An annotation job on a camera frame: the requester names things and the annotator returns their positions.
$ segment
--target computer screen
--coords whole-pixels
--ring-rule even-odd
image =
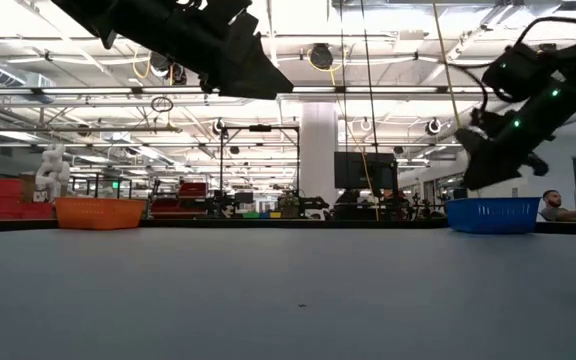
[[[396,162],[393,154],[366,153],[366,165],[373,189],[392,189],[393,175],[389,164]],[[361,153],[335,152],[335,188],[368,189],[366,169]]]
[[[235,200],[239,201],[241,204],[254,204],[254,194],[253,193],[236,193]]]

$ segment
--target man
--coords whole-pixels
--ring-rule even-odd
[[[543,196],[546,208],[541,210],[541,216],[546,221],[576,221],[576,211],[561,207],[561,195],[557,190],[548,190]]]

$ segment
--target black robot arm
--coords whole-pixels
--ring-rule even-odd
[[[110,49],[117,34],[197,73],[202,90],[274,99],[292,83],[264,54],[250,0],[52,0]]]
[[[455,136],[471,155],[464,185],[477,190],[520,177],[522,165],[543,176],[548,165],[533,151],[576,113],[576,45],[554,51],[537,51],[521,43],[537,22],[576,19],[542,18],[530,24],[519,41],[506,48],[486,70],[483,83],[506,102],[525,102],[517,111],[504,115],[472,113],[471,125],[486,133],[462,128]]]

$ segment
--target gray table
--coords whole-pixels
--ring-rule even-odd
[[[576,237],[0,233],[0,359],[576,359]]]

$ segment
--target white pillar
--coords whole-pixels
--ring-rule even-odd
[[[332,206],[337,200],[334,164],[337,149],[335,104],[305,103],[302,106],[301,195],[321,196]]]

